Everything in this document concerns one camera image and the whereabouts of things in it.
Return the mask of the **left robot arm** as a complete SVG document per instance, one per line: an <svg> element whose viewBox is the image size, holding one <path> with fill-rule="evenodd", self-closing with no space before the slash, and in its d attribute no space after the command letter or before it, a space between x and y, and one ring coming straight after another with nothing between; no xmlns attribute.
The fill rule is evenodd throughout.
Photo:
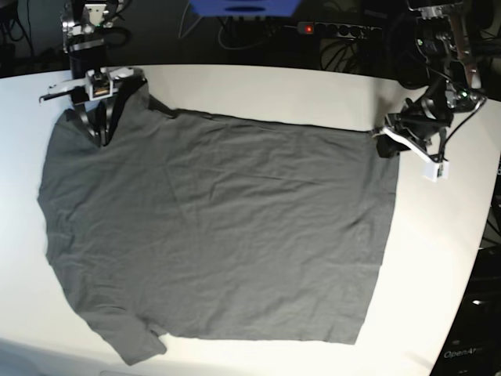
<svg viewBox="0 0 501 376"><path fill-rule="evenodd" d="M384 116L373 130L377 153L412 151L442 162L456 114L475 115L485 104L461 1L408 1L384 32L384 50L402 87L423 88L415 100Z"/></svg>

